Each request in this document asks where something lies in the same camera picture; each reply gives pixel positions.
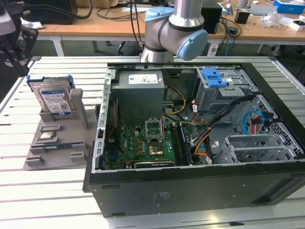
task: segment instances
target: green circuit board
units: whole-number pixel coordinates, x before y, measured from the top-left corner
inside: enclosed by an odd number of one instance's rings
[[[187,125],[183,127],[187,141],[193,138],[192,128]],[[150,126],[149,134],[160,133],[158,126]],[[164,139],[161,142],[146,139],[145,126],[122,126],[120,147],[116,155],[108,155],[108,163],[111,169],[124,169],[126,163],[152,161],[171,161],[175,164],[172,136],[169,125],[164,125]]]
[[[119,151],[119,161],[153,161],[171,160],[175,162],[171,133],[168,126],[165,126],[164,140],[159,143],[156,141],[147,142],[145,126],[125,126],[121,129],[121,150]],[[157,127],[150,127],[150,134],[158,134]],[[162,155],[150,155],[149,146],[162,145]]]

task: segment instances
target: blue box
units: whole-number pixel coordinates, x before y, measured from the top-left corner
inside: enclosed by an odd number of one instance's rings
[[[301,14],[305,8],[305,5],[297,1],[274,1],[274,6],[277,6],[278,13],[295,13]]]

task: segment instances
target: motherboard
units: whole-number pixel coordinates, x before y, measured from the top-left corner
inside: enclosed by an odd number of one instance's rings
[[[179,132],[181,136],[173,136],[173,130],[179,128],[183,128],[183,132]],[[162,136],[159,139],[150,137],[159,134]],[[163,124],[161,129],[157,125],[149,128],[144,125],[122,126],[120,147],[118,150],[108,151],[106,163],[110,169],[177,166],[176,160],[180,159],[176,158],[179,156],[175,154],[174,149],[179,147],[184,150],[188,147],[181,142],[183,138],[187,144],[193,139],[189,125],[176,128],[172,124]]]

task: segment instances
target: open computer tower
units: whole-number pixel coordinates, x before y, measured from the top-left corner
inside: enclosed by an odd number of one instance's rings
[[[85,183],[104,217],[272,205],[304,139],[252,64],[112,63]]]

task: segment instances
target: black box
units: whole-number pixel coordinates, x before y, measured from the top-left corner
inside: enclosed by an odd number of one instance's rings
[[[248,10],[239,9],[239,10],[236,12],[234,21],[235,21],[236,23],[238,23],[238,24],[246,24],[249,15],[250,15],[250,12],[249,12]]]
[[[222,7],[215,0],[204,0],[201,15],[204,17],[203,28],[211,34],[216,33]]]
[[[46,4],[77,14],[76,0],[24,0],[26,4]],[[74,18],[53,10],[31,10],[30,14],[22,17],[27,21],[39,21],[42,24],[71,25]]]

